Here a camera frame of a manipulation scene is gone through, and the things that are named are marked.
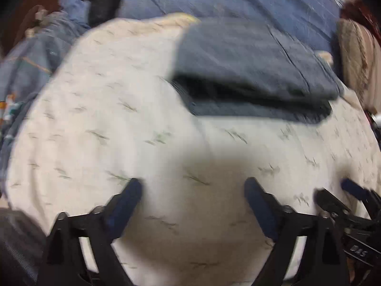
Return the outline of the grey denim pants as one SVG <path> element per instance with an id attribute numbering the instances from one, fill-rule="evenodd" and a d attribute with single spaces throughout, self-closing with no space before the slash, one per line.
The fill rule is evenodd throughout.
<path id="1" fill-rule="evenodd" d="M 171 83 L 195 116 L 267 117 L 317 124 L 344 92 L 307 45 L 272 26 L 240 19 L 192 25 Z"/>

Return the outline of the cream leaf-print quilt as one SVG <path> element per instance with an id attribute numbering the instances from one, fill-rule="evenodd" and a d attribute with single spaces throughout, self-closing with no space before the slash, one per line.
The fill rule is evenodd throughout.
<path id="1" fill-rule="evenodd" d="M 351 90 L 319 125 L 195 117 L 169 82 L 192 17 L 115 19 L 72 47 L 12 149 L 13 207 L 49 231 L 140 178 L 143 198 L 115 244 L 136 285 L 250 285 L 271 251 L 243 196 L 248 177 L 298 212 L 325 188 L 365 216 L 344 177 L 380 189 L 380 150 Z"/>

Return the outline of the blue printed bedsheet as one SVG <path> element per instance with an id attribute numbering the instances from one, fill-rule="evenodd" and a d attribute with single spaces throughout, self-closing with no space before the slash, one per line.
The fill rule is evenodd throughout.
<path id="1" fill-rule="evenodd" d="M 20 42 L 1 62 L 1 185 L 5 184 L 14 139 L 41 89 L 88 29 L 90 3 L 59 0 L 43 28 Z"/>

